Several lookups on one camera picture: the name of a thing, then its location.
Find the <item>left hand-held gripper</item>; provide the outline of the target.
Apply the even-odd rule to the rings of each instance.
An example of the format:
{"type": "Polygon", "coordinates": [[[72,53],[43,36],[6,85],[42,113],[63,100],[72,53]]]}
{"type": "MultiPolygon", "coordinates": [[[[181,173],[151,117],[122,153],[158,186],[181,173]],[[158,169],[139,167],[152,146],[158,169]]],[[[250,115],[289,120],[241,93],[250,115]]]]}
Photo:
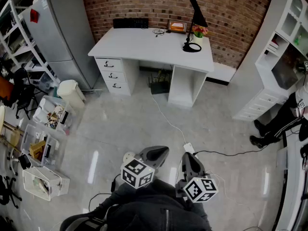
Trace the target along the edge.
{"type": "Polygon", "coordinates": [[[121,165],[121,179],[134,189],[147,186],[153,181],[168,154],[167,146],[147,147],[138,154],[126,153],[121,165]]]}

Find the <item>black desk lamp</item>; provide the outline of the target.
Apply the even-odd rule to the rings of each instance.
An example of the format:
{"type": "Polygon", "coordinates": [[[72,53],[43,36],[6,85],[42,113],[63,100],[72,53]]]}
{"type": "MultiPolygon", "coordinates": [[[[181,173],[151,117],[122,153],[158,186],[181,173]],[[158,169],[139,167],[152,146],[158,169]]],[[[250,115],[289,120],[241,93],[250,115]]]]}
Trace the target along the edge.
{"type": "Polygon", "coordinates": [[[202,50],[201,45],[198,43],[194,43],[191,41],[190,35],[193,32],[193,26],[201,26],[202,28],[207,28],[207,22],[201,12],[201,9],[197,3],[197,0],[190,0],[191,5],[194,9],[191,26],[189,29],[189,33],[186,38],[186,42],[184,43],[182,49],[184,52],[200,52],[202,50]]]}

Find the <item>person's right forearm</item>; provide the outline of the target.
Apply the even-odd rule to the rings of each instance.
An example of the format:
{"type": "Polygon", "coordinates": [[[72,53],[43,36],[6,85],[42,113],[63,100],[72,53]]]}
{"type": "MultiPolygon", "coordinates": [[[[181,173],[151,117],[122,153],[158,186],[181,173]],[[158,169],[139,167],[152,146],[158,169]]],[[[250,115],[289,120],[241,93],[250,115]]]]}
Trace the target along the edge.
{"type": "Polygon", "coordinates": [[[186,201],[186,204],[190,211],[199,215],[204,220],[207,220],[207,214],[204,211],[204,207],[202,203],[193,203],[191,200],[188,199],[186,201]]]}

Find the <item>person's left forearm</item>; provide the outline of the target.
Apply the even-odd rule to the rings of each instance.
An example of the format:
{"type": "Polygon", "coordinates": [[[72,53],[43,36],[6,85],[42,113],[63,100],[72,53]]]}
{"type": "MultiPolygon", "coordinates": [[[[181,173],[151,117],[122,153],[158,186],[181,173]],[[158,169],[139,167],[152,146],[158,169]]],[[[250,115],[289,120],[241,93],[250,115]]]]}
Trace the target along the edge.
{"type": "Polygon", "coordinates": [[[105,199],[93,212],[106,213],[107,210],[114,205],[128,203],[135,195],[136,189],[127,183],[123,183],[115,190],[110,197],[105,199]]]}

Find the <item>white desk with drawers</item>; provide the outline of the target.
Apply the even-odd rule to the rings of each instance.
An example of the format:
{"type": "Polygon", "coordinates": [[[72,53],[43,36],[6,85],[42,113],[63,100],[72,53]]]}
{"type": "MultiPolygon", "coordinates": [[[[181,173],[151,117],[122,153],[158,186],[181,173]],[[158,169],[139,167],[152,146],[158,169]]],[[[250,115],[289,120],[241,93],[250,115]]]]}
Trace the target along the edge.
{"type": "Polygon", "coordinates": [[[186,36],[165,33],[157,36],[152,28],[111,28],[88,53],[93,56],[110,93],[132,95],[140,62],[172,68],[168,102],[192,107],[214,62],[208,38],[200,52],[184,52],[186,36]]]}

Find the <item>person's black jacket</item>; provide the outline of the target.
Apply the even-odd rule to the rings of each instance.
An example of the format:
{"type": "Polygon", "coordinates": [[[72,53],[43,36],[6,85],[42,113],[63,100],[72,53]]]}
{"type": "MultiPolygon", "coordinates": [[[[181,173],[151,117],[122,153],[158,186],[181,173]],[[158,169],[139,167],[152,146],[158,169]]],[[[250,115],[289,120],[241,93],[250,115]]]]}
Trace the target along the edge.
{"type": "Polygon", "coordinates": [[[155,179],[136,190],[125,204],[106,213],[90,211],[65,219],[60,231],[212,231],[210,223],[190,211],[175,188],[155,179]]]}

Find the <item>white power strip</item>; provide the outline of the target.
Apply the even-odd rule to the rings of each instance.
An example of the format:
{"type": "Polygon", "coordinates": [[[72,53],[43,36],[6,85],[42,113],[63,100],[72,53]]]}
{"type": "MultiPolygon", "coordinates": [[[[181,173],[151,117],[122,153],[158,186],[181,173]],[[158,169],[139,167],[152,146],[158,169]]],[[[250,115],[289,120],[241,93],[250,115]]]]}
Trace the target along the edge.
{"type": "Polygon", "coordinates": [[[188,153],[192,154],[193,156],[196,156],[195,150],[194,150],[194,148],[193,148],[193,146],[190,142],[184,144],[183,148],[184,148],[185,152],[188,152],[188,153]]]}

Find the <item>black router with antennas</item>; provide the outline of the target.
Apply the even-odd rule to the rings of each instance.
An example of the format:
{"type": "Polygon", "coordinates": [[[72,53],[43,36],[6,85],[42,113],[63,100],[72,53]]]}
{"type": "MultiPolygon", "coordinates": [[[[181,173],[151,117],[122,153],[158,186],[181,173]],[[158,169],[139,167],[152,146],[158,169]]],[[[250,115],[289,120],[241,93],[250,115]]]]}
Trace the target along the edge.
{"type": "Polygon", "coordinates": [[[171,79],[168,73],[160,72],[156,77],[153,77],[153,75],[148,77],[148,86],[152,95],[169,93],[170,85],[171,79]]]}

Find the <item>clear plastic bin wooden block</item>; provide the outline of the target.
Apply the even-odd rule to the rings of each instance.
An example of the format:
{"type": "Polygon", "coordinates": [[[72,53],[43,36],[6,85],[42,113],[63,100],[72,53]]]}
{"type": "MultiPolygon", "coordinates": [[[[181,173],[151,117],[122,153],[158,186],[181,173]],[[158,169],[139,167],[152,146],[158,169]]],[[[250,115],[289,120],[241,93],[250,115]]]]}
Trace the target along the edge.
{"type": "Polygon", "coordinates": [[[60,152],[60,140],[53,134],[27,124],[21,143],[22,153],[39,166],[54,167],[60,152]]]}

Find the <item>white trash bin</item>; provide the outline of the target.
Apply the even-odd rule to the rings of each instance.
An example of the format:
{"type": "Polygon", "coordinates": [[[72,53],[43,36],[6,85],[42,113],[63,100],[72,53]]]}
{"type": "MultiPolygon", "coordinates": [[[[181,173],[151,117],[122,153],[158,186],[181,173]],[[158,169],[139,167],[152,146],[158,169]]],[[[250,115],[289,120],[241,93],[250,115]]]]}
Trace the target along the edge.
{"type": "Polygon", "coordinates": [[[64,101],[69,102],[72,108],[83,109],[86,100],[75,80],[64,80],[57,89],[57,95],[64,101]]]}

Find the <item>white low bench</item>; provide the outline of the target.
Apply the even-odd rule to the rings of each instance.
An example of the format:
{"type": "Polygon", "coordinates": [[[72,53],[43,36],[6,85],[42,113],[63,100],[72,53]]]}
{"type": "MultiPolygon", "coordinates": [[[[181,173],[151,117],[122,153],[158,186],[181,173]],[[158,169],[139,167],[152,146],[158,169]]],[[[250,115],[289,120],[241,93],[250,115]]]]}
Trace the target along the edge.
{"type": "Polygon", "coordinates": [[[206,81],[227,86],[236,73],[236,68],[214,62],[214,71],[206,76],[206,81]]]}

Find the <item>flowers in white pot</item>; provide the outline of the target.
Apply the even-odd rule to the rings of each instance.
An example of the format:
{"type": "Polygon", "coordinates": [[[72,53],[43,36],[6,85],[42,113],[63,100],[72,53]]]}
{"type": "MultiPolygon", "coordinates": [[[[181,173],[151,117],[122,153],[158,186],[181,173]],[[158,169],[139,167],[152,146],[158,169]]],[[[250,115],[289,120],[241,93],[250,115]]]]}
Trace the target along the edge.
{"type": "Polygon", "coordinates": [[[205,38],[208,34],[208,28],[205,26],[194,25],[192,27],[193,32],[193,42],[202,46],[203,38],[205,38]]]}

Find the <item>black keyboard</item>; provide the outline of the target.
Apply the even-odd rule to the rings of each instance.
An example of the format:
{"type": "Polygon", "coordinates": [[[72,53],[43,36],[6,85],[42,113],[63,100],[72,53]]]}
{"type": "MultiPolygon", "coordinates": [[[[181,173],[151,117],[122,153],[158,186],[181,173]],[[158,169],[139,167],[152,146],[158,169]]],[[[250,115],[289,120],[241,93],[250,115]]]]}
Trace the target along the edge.
{"type": "Polygon", "coordinates": [[[148,18],[117,18],[113,20],[114,28],[141,28],[146,29],[149,26],[148,18]]]}

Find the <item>white metal shelving rack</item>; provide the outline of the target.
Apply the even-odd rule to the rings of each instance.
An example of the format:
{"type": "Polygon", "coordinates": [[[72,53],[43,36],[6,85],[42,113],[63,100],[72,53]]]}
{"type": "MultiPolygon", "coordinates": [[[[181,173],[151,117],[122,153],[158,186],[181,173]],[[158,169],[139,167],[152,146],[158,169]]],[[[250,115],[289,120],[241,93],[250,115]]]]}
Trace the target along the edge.
{"type": "Polygon", "coordinates": [[[48,62],[43,61],[43,59],[39,56],[38,51],[35,49],[36,47],[36,42],[33,39],[30,39],[30,37],[27,35],[25,28],[22,25],[22,20],[23,16],[21,14],[17,13],[17,10],[21,9],[24,10],[26,9],[25,6],[16,6],[14,3],[14,0],[7,0],[5,5],[0,11],[0,18],[4,16],[5,12],[11,12],[14,18],[14,25],[12,28],[3,35],[0,32],[0,43],[5,49],[5,52],[8,54],[8,58],[13,61],[14,67],[13,71],[17,71],[20,68],[24,68],[26,71],[30,72],[39,72],[43,71],[47,73],[47,75],[51,78],[52,83],[55,86],[59,86],[60,81],[54,76],[54,74],[48,69],[48,62]],[[18,29],[21,33],[21,36],[23,40],[25,41],[25,45],[21,46],[19,49],[17,49],[15,52],[12,52],[8,45],[8,38],[9,36],[16,30],[18,29]],[[17,60],[17,56],[20,56],[24,53],[30,52],[32,54],[32,59],[36,59],[38,61],[38,66],[35,66],[35,64],[32,62],[32,59],[30,59],[28,62],[20,62],[17,60]]]}

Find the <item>orange tissue box wooden frame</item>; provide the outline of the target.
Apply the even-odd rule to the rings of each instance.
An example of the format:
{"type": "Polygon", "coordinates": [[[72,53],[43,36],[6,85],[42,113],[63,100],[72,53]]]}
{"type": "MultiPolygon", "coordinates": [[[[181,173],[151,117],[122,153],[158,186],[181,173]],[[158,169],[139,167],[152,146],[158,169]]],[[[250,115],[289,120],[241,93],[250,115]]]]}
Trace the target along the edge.
{"type": "Polygon", "coordinates": [[[174,33],[185,34],[187,29],[187,24],[185,22],[169,21],[168,30],[174,33]]]}

